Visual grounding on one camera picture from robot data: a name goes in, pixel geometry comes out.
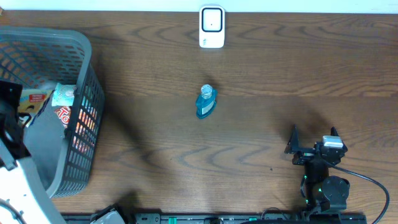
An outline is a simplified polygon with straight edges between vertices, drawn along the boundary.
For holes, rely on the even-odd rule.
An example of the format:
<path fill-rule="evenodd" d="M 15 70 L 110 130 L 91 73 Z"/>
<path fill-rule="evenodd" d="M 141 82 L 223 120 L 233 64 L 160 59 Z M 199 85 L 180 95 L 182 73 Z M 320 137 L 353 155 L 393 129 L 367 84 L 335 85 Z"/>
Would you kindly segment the yellow snack chips bag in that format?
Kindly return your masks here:
<path fill-rule="evenodd" d="M 19 124 L 28 128 L 44 110 L 49 102 L 53 90 L 23 89 L 17 112 Z"/>

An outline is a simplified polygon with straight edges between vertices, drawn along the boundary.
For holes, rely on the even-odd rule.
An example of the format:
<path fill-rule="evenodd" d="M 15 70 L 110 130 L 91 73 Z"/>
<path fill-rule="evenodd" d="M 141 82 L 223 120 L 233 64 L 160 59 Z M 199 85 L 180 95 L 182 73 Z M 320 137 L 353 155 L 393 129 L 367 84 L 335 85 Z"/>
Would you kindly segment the mint green wipes pack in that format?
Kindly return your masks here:
<path fill-rule="evenodd" d="M 76 85 L 58 83 L 52 95 L 52 106 L 72 106 L 75 98 Z"/>

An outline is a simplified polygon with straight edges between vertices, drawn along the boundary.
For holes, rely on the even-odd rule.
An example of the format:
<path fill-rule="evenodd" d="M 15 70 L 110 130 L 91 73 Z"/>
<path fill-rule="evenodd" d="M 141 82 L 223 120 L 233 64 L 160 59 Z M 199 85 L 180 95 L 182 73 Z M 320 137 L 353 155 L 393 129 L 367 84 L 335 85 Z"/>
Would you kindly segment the blue mouthwash bottle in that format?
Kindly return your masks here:
<path fill-rule="evenodd" d="M 213 112 L 216 107 L 217 94 L 217 90 L 209 84 L 201 87 L 200 94 L 195 103 L 199 119 L 204 119 Z"/>

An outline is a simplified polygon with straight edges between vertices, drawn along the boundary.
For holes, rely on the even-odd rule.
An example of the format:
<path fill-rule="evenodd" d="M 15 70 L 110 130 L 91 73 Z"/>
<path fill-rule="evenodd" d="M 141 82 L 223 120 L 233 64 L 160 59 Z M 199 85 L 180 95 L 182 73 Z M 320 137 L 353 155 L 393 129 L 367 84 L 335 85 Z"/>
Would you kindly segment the red orange chocolate bar wrapper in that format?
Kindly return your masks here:
<path fill-rule="evenodd" d="M 68 127 L 68 124 L 70 122 L 71 112 L 72 110 L 70 106 L 62 106 L 55 110 L 55 114 L 60 119 L 64 128 Z"/>

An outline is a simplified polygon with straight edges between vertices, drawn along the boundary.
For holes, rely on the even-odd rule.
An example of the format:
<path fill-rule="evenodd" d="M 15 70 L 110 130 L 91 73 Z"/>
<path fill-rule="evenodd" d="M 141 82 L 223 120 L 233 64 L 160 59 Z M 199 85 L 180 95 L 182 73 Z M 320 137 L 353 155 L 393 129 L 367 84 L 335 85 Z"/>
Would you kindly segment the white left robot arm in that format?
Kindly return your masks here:
<path fill-rule="evenodd" d="M 22 85 L 1 82 L 1 223 L 65 223 L 23 142 L 17 108 Z"/>

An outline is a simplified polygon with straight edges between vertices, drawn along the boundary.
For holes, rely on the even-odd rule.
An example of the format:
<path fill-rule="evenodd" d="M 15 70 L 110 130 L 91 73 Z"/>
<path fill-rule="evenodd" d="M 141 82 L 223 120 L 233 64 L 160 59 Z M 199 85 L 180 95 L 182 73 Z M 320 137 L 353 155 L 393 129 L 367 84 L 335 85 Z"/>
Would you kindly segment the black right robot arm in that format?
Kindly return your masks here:
<path fill-rule="evenodd" d="M 293 155 L 294 165 L 304 166 L 301 194 L 307 203 L 306 216 L 346 209 L 350 184 L 346 179 L 330 175 L 329 168 L 339 164 L 347 151 L 335 128 L 313 147 L 302 147 L 297 127 L 293 126 L 284 152 Z"/>

